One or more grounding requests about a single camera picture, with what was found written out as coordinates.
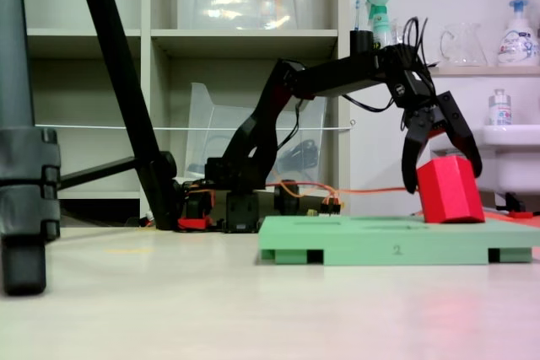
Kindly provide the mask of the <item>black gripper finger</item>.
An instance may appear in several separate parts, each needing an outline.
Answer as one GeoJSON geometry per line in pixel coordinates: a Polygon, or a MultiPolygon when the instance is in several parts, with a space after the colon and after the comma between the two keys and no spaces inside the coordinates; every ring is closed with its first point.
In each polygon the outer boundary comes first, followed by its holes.
{"type": "Polygon", "coordinates": [[[414,113],[409,121],[402,151],[402,179],[406,190],[413,194],[418,185],[416,166],[429,135],[429,114],[414,113]]]}
{"type": "Polygon", "coordinates": [[[449,91],[437,96],[436,110],[437,125],[444,129],[452,145],[469,160],[474,176],[478,178],[483,170],[478,146],[473,132],[449,91]]]}

